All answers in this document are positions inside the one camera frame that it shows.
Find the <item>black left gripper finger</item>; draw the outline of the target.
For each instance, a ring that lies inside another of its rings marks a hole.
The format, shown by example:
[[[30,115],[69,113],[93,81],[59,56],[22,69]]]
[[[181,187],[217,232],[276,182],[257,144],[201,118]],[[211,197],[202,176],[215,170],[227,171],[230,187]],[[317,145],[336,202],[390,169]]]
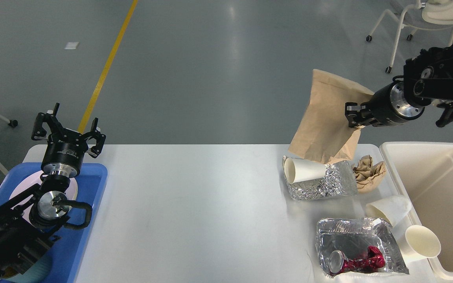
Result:
[[[57,119],[60,104],[56,103],[51,112],[37,114],[31,140],[45,140],[47,142],[66,142],[65,128]]]
[[[78,137],[78,146],[81,152],[89,154],[92,158],[97,158],[101,154],[106,140],[106,135],[98,129],[98,120],[98,118],[94,118],[90,131]],[[95,140],[92,147],[88,145],[89,140]]]

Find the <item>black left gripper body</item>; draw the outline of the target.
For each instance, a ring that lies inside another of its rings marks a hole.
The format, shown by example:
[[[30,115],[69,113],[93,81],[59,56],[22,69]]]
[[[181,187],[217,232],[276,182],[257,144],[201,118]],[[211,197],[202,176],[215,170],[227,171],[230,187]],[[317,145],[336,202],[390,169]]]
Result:
[[[78,176],[88,150],[80,136],[80,133],[49,134],[41,170],[48,175]]]

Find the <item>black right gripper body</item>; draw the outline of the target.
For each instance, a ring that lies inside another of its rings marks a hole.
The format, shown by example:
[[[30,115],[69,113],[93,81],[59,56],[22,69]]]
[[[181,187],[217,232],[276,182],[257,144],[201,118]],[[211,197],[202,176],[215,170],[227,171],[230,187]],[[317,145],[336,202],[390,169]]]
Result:
[[[403,82],[393,82],[375,92],[366,102],[366,124],[373,127],[393,127],[420,118],[425,107],[408,102]]]

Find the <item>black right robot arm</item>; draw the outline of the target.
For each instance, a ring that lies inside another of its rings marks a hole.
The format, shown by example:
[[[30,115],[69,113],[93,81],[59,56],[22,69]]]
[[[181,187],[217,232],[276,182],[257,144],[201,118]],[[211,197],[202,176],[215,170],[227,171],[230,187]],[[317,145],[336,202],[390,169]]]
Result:
[[[393,127],[420,118],[429,105],[443,109],[437,127],[453,122],[453,43],[407,59],[402,75],[367,102],[347,102],[344,114],[350,128]]]

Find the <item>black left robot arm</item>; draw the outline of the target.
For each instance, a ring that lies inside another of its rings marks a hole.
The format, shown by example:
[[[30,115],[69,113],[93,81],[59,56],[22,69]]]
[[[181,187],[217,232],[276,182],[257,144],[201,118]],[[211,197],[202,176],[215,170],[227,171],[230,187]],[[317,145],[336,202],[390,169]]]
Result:
[[[24,275],[52,249],[60,229],[86,229],[94,208],[67,197],[72,179],[79,176],[85,154],[97,158],[106,135],[94,118],[84,134],[62,126],[60,104],[36,116],[32,140],[47,141],[40,166],[41,183],[34,183],[0,205],[0,279],[7,273]]]

